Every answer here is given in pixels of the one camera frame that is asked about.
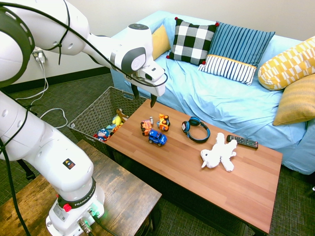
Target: stuffed animal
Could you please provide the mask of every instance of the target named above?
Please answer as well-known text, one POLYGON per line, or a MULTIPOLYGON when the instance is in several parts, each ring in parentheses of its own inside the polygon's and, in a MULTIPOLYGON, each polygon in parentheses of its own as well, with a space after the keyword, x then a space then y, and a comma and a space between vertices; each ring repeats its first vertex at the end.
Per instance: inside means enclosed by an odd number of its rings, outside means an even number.
POLYGON ((234 169, 234 165, 231 162, 230 158, 236 156, 236 152, 233 151, 236 148, 236 146, 237 141, 233 139, 231 140, 231 142, 224 145, 224 149, 221 153, 221 163, 228 172, 234 169))
POLYGON ((224 134, 218 133, 216 138, 216 144, 212 147, 212 150, 203 149, 200 153, 203 160, 201 168, 207 166, 208 168, 214 168, 220 163, 220 151, 224 147, 224 134))
POLYGON ((129 118, 129 116, 126 116, 123 113, 123 110, 120 108, 116 110, 116 114, 120 117, 120 119, 122 120, 122 123, 124 123, 129 118))
POLYGON ((100 141, 107 141, 109 139, 109 137, 111 136, 110 132, 107 129, 100 129, 97 132, 97 139, 100 141))
POLYGON ((116 126, 119 126, 122 124, 122 119, 120 119, 119 115, 115 115, 112 119, 112 124, 106 126, 106 129, 113 130, 116 126))
POLYGON ((200 152, 203 160, 201 168, 204 168, 205 166, 214 168, 221 161, 226 171, 230 172, 234 169, 234 165, 230 158, 236 155, 236 152, 233 150, 237 146, 237 141, 232 140, 230 143, 225 144, 224 134, 222 133, 218 133, 216 140, 216 144, 214 144, 212 150, 203 149, 200 152))

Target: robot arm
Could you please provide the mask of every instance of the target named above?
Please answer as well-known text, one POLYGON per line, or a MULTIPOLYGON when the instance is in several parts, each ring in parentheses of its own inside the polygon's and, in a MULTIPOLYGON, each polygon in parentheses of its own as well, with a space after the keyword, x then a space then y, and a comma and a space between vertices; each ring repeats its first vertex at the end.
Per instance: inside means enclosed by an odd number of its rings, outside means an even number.
MULTIPOLYGON (((152 35, 146 26, 130 25, 124 41, 95 36, 85 16, 64 0, 0 2, 0 22, 0 88, 21 77, 36 45, 66 55, 84 52, 155 97, 165 91, 164 70, 152 59, 152 35)), ((94 222, 90 208, 102 216, 104 192, 92 178, 93 164, 86 154, 2 92, 0 139, 5 145, 0 159, 28 161, 59 193, 46 219, 53 236, 78 235, 79 219, 94 222)))
MULTIPOLYGON (((44 50, 65 55, 83 52, 90 55, 96 63, 123 73, 126 80, 149 91, 153 100, 164 94, 164 69, 153 61, 152 35, 147 26, 130 25, 126 40, 119 41, 91 34, 86 17, 63 0, 8 0, 6 3, 0 2, 1 5, 6 6, 2 9, 2 19, 5 18, 7 22, 11 20, 12 25, 16 19, 21 20, 22 28, 27 29, 25 38, 31 41, 31 50, 36 45, 44 50), (22 4, 25 9, 14 7, 13 2, 22 4), (40 11, 46 16, 30 9, 40 11)), ((30 50, 25 52, 25 48, 29 46, 23 42, 21 47, 21 44, 16 42, 16 38, 21 38, 21 35, 15 35, 12 31, 0 28, 0 41, 3 42, 3 47, 10 51, 0 51, 0 70, 10 68, 10 72, 0 75, 0 87, 15 82, 26 69, 30 58, 27 57, 30 50)))

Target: toy truck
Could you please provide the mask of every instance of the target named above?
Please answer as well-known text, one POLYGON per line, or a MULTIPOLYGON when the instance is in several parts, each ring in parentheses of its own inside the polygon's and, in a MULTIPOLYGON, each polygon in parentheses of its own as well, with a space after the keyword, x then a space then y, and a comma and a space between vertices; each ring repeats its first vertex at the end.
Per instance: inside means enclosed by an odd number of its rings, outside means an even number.
POLYGON ((152 130, 151 121, 149 119, 141 121, 140 125, 141 125, 141 130, 142 130, 143 136, 148 135, 149 132, 152 130))
POLYGON ((169 122, 168 115, 159 115, 159 121, 157 122, 157 126, 160 130, 167 131, 168 127, 171 125, 171 122, 169 122))
POLYGON ((149 133, 149 143, 155 143, 158 146, 162 146, 164 144, 166 144, 167 141, 167 137, 166 135, 156 131, 156 130, 151 130, 149 133))

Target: light blue couch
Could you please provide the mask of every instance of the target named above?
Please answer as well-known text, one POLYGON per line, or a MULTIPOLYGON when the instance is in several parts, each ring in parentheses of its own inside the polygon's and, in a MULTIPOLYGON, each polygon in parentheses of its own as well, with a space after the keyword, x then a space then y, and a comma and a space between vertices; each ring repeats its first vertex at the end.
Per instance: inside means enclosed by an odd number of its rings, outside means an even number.
MULTIPOLYGON (((147 25, 153 33, 164 24, 172 47, 175 32, 175 17, 197 25, 212 25, 215 22, 188 16, 158 11, 139 23, 147 25)), ((122 39, 126 30, 113 38, 122 39)), ((298 44, 300 41, 275 35, 270 41, 259 65, 273 56, 298 44)), ((274 126, 278 104, 283 91, 269 91, 258 82, 258 69, 251 86, 220 76, 198 71, 198 66, 167 59, 161 55, 156 62, 168 75, 166 92, 157 101, 205 122, 256 140, 283 153, 283 165, 309 175, 315 171, 315 120, 292 125, 274 126)), ((130 84, 121 73, 111 70, 114 86, 132 93, 130 84)), ((150 94, 139 88, 141 96, 150 94)))

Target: side table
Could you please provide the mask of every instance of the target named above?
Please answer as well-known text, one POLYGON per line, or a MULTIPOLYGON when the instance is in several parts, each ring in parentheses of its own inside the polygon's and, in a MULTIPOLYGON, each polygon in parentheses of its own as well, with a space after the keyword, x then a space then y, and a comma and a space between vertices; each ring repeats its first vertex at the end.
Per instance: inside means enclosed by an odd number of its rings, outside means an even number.
MULTIPOLYGON (((94 163, 93 177, 105 192, 102 224, 119 236, 133 236, 150 215, 156 230, 161 194, 85 141, 77 145, 94 163)), ((17 193, 21 215, 32 236, 50 236, 45 219, 55 200, 56 191, 41 175, 17 193)), ((12 198, 0 206, 0 225, 0 235, 25 235, 12 198)), ((95 236, 111 235, 96 223, 91 228, 95 236)))

